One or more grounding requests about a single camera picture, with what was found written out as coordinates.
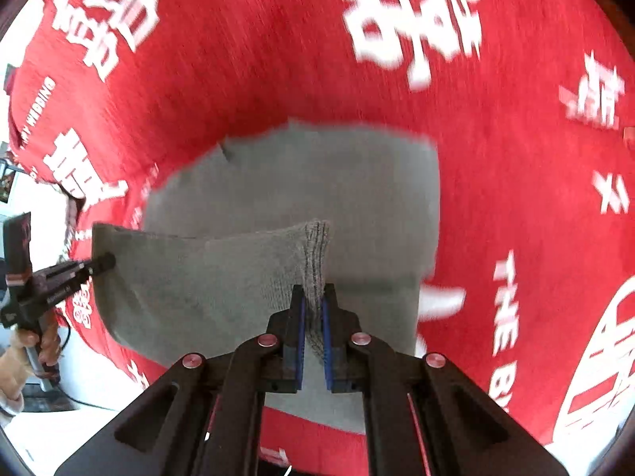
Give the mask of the person's left hand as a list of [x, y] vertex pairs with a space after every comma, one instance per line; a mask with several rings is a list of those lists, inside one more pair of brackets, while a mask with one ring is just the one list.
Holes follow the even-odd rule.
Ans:
[[15, 330], [11, 344], [1, 355], [0, 389], [1, 417], [11, 420], [24, 409], [23, 389], [33, 370], [27, 356], [28, 347], [40, 347], [39, 360], [43, 365], [54, 367], [62, 352], [58, 335], [58, 324], [53, 322], [39, 338], [35, 332]]

